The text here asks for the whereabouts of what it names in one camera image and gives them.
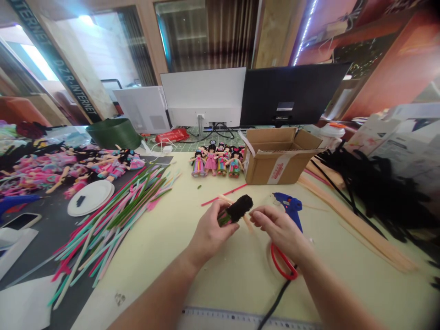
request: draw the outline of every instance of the ruler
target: ruler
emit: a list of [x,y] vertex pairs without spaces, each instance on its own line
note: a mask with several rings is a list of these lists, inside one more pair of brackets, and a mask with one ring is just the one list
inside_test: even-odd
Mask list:
[[[177,328],[178,330],[255,330],[262,319],[262,315],[253,315],[222,309],[186,307],[182,310],[182,316]],[[271,317],[266,322],[263,329],[322,330],[322,325],[318,323]]]

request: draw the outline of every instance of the green container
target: green container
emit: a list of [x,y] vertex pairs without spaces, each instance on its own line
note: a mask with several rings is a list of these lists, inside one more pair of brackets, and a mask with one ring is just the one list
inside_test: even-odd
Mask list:
[[122,149],[136,149],[141,145],[142,137],[127,118],[106,119],[90,125],[86,131],[102,149],[115,150],[116,144]]

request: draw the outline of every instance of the gray mat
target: gray mat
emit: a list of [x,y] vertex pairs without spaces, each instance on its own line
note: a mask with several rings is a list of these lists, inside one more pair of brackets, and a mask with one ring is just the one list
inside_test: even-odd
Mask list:
[[[141,158],[150,161],[155,159],[155,157]],[[172,158],[173,157],[161,157],[157,162],[167,164],[171,162]],[[115,192],[133,178],[137,172],[138,171],[127,172],[121,178],[115,180],[113,182]],[[63,192],[68,188],[69,187],[60,187],[50,195],[40,191],[37,193],[38,195],[50,196],[50,198],[44,198],[28,204],[20,212],[3,214],[3,221],[11,220],[25,212],[41,214],[42,219],[32,227],[38,230],[38,235],[0,281],[0,291],[49,258],[54,251],[69,240],[70,233],[77,229],[75,223],[81,221],[83,217],[71,217],[67,214],[69,200],[64,199]],[[58,265],[58,262],[50,261],[29,275],[22,282],[53,275]],[[56,311],[52,311],[48,329],[68,330],[72,327],[93,291],[92,285],[94,280],[95,278],[90,278],[87,272],[72,288],[69,288],[60,307],[58,307]]]

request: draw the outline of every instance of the red package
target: red package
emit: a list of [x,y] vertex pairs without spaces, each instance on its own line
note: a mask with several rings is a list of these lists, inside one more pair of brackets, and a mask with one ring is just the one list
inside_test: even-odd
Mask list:
[[177,128],[171,132],[162,133],[156,135],[156,143],[161,143],[162,145],[167,145],[169,142],[175,143],[178,141],[186,140],[189,138],[185,128]]

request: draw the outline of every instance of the white appliance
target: white appliance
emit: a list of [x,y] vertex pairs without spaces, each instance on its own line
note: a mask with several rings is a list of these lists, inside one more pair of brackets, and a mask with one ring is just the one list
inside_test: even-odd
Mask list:
[[240,126],[246,68],[162,73],[171,123],[174,126],[208,127],[223,122]]
[[160,134],[171,129],[162,86],[115,89],[113,93],[136,132]]

